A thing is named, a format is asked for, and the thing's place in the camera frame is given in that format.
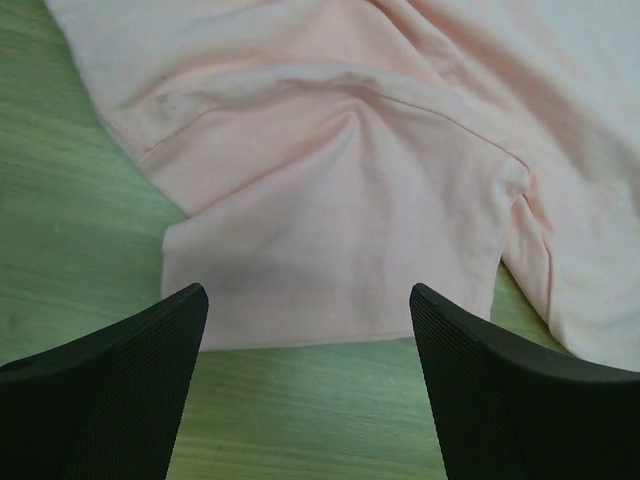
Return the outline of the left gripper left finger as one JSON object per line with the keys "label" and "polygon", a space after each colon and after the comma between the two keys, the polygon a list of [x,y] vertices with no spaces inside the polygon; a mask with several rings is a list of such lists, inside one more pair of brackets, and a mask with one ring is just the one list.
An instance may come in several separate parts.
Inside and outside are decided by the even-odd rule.
{"label": "left gripper left finger", "polygon": [[4,479],[164,479],[208,312],[192,284],[1,368]]}

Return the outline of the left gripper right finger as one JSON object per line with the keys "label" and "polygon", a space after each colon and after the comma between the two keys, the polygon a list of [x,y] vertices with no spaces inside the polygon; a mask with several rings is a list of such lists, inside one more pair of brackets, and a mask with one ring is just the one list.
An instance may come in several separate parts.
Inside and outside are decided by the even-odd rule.
{"label": "left gripper right finger", "polygon": [[543,347],[424,284],[409,304],[447,478],[638,478],[638,373]]}

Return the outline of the pink t shirt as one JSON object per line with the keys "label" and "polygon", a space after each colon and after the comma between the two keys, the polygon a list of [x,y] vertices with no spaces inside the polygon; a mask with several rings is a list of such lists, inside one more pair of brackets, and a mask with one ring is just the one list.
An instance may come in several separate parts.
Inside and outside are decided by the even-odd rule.
{"label": "pink t shirt", "polygon": [[505,265],[574,355],[639,367],[635,1],[51,1],[106,130],[186,213],[203,350],[488,318]]}

